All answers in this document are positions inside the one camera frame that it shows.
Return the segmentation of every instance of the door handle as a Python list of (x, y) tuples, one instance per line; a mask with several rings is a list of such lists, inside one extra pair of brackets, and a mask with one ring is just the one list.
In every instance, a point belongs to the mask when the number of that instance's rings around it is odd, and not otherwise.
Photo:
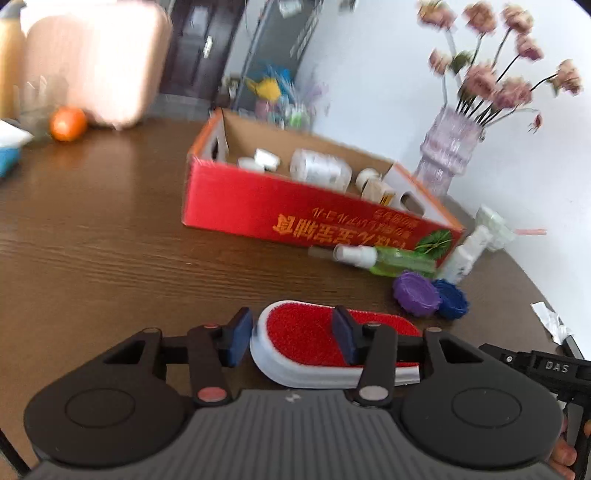
[(212, 50), (212, 47), (213, 47), (213, 38), (211, 35), (208, 35), (207, 39), (205, 40), (205, 46), (203, 47), (203, 58), (204, 59), (209, 58), (209, 54)]

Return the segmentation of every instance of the red cardboard box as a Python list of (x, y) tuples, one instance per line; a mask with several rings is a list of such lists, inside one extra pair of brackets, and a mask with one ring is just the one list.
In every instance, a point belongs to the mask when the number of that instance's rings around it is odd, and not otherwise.
[[(235, 165), (240, 157), (253, 157), (257, 148), (279, 156), (276, 173)], [(292, 181), (289, 162), (299, 148), (345, 160), (353, 169), (353, 180), (364, 168), (375, 168), (397, 193), (396, 208), (362, 200), (354, 181), (345, 193)], [(220, 109), (189, 151), (183, 223), (305, 247), (387, 245), (423, 252), (439, 262), (463, 232), (462, 225), (400, 165)]]

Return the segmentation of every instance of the flower vase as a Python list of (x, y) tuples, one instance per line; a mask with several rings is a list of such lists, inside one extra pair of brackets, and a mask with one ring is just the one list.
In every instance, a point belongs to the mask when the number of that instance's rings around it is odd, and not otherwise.
[(415, 177), (435, 197), (445, 197), (453, 177), (466, 171), (481, 138), (481, 125), (444, 106), (421, 145), (423, 157)]

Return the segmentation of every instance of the orange fruit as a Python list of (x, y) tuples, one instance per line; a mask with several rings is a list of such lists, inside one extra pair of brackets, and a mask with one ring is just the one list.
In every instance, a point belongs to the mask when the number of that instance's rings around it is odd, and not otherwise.
[(63, 106), (56, 110), (49, 123), (51, 136), (60, 142), (71, 142), (80, 138), (88, 122), (86, 115), (80, 108)]

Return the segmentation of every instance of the red bristle pad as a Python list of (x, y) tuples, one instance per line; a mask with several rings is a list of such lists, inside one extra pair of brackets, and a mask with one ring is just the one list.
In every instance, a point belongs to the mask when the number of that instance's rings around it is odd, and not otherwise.
[[(267, 333), (273, 346), (283, 356), (302, 365), (348, 367), (332, 334), (332, 310), (295, 302), (275, 307), (267, 318)], [(379, 322), (390, 325), (401, 335), (421, 335), (412, 323), (397, 315), (349, 312), (361, 324)], [(415, 364), (398, 364), (399, 367), (409, 365)]]

